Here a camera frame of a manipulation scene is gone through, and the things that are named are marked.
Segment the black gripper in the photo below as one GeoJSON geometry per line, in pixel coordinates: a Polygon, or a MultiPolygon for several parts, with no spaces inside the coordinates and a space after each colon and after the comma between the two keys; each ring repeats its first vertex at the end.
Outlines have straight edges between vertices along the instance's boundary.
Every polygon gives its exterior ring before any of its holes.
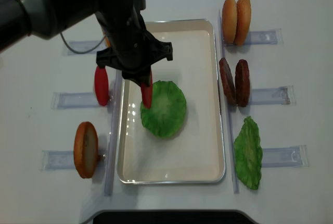
{"type": "Polygon", "coordinates": [[[98,51],[96,64],[120,70],[124,79],[137,85],[150,86],[151,66],[164,58],[172,61],[173,48],[147,30],[140,14],[145,8],[146,0],[101,0],[95,15],[110,46],[98,51]]]}

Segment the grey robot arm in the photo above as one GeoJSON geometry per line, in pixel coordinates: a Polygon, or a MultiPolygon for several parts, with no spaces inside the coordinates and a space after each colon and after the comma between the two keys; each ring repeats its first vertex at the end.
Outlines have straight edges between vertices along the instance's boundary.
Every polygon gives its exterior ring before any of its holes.
{"type": "Polygon", "coordinates": [[[1,0],[1,49],[29,35],[49,40],[95,15],[110,42],[97,53],[97,65],[149,85],[151,66],[162,59],[171,61],[173,48],[147,30],[140,15],[145,6],[145,0],[1,0]]]}

